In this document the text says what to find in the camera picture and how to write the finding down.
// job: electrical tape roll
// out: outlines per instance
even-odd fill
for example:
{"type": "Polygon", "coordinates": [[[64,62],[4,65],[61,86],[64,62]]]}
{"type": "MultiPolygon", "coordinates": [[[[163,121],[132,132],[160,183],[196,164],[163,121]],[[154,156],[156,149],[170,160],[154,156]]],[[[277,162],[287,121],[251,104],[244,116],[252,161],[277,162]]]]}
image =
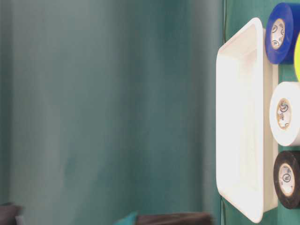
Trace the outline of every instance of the electrical tape roll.
{"type": "Polygon", "coordinates": [[[300,208],[300,151],[282,151],[274,164],[278,199],[288,209],[300,208]]]}
{"type": "Polygon", "coordinates": [[[300,145],[300,83],[282,82],[270,102],[270,127],[278,144],[300,145]]]}
{"type": "Polygon", "coordinates": [[[294,68],[298,81],[300,82],[300,35],[298,35],[295,52],[294,52],[294,68]]]}
{"type": "Polygon", "coordinates": [[[271,63],[293,63],[299,31],[300,4],[277,4],[269,16],[266,28],[265,46],[271,63]]]}

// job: white tape roll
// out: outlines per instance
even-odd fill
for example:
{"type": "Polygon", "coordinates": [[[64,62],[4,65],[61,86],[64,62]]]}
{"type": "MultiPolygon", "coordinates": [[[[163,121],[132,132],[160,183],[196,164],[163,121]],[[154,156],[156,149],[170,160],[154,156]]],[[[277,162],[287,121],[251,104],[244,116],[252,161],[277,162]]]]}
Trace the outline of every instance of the white tape roll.
{"type": "Polygon", "coordinates": [[[270,104],[270,126],[282,146],[300,145],[300,83],[282,82],[270,104]]]}

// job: tape label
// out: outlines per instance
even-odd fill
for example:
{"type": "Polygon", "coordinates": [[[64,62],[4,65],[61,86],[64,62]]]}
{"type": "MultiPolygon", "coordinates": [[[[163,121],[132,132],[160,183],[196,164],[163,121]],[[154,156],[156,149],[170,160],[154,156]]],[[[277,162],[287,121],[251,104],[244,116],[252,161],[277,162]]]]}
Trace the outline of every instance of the tape label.
{"type": "Polygon", "coordinates": [[[281,47],[285,38],[285,22],[278,18],[272,26],[271,44],[274,49],[281,47]]]}
{"type": "Polygon", "coordinates": [[[277,122],[281,129],[285,130],[289,127],[292,116],[290,103],[287,99],[283,98],[277,105],[277,122]]]}
{"type": "Polygon", "coordinates": [[[291,167],[283,163],[279,169],[279,185],[285,196],[290,196],[294,192],[295,177],[291,167]]]}

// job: green surface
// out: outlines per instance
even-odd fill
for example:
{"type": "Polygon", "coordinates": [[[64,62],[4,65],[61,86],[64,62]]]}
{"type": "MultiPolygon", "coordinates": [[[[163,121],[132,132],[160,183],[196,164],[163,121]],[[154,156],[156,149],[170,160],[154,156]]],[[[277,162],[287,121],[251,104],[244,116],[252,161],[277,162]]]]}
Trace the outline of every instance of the green surface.
{"type": "MultiPolygon", "coordinates": [[[[262,21],[262,26],[265,28],[269,15],[273,8],[280,0],[226,0],[226,24],[225,38],[228,40],[240,28],[242,28],[250,19],[258,17],[262,21]]],[[[289,0],[286,2],[297,2],[299,0],[289,0]]],[[[279,65],[279,82],[282,81],[297,81],[293,65],[279,65]]],[[[279,146],[279,151],[283,150],[299,150],[299,147],[282,147],[279,146]]],[[[223,200],[222,205],[222,224],[224,225],[249,225],[253,224],[245,216],[243,216],[230,203],[223,200]]],[[[261,225],[295,225],[300,224],[300,209],[288,210],[278,202],[278,208],[264,214],[261,225]]]]}
{"type": "Polygon", "coordinates": [[[219,224],[222,6],[1,0],[1,201],[28,225],[202,210],[219,224]]]}

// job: blue tape roll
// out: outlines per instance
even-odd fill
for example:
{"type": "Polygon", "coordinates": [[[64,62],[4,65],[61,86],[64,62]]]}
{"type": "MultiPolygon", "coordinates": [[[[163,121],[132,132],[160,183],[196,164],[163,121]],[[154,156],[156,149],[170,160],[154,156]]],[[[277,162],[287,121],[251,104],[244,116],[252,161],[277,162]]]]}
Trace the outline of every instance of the blue tape roll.
{"type": "Polygon", "coordinates": [[[266,28],[265,46],[271,63],[293,63],[299,31],[300,4],[277,4],[270,14],[266,28]]]}

